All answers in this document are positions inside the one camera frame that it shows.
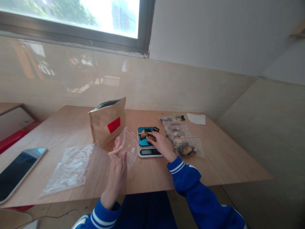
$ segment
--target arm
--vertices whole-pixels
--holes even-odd
[[[120,215],[121,205],[116,199],[125,183],[127,175],[127,153],[122,156],[119,153],[122,149],[120,137],[115,140],[115,147],[108,155],[111,159],[108,183],[101,198],[98,200],[92,214],[82,216],[72,229],[95,229],[112,228]]]
[[[174,179],[176,191],[184,196],[199,228],[247,228],[242,216],[231,206],[222,206],[215,194],[200,182],[201,174],[190,164],[185,164],[168,147],[165,138],[152,132],[157,142],[149,140],[170,162],[167,165]]]

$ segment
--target label on bag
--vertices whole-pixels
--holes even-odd
[[[112,134],[117,128],[119,128],[120,125],[121,125],[121,119],[120,119],[120,117],[118,117],[116,120],[109,123],[107,125],[107,127],[108,127],[110,133]]]

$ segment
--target digital kitchen scale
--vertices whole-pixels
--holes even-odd
[[[141,133],[145,129],[151,129],[151,131],[155,131],[155,130],[153,130],[153,128],[154,127],[139,127],[138,133]],[[162,157],[163,156],[153,147],[152,144],[147,142],[147,137],[141,139],[140,135],[138,135],[138,136],[139,136],[139,145],[140,145],[139,157],[144,158],[144,157]]]

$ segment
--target wall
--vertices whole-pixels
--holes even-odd
[[[300,39],[265,71],[267,78],[305,86],[305,40]]]
[[[150,58],[262,75],[304,11],[303,0],[157,0]]]
[[[305,226],[304,104],[305,87],[259,79],[216,121],[276,177],[224,186],[250,228]]]
[[[0,102],[45,120],[64,105],[127,96],[127,109],[204,111],[216,119],[255,78],[0,36]]]

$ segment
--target window frame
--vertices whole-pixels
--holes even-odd
[[[0,30],[56,42],[148,54],[155,0],[140,0],[138,38],[0,11]]]

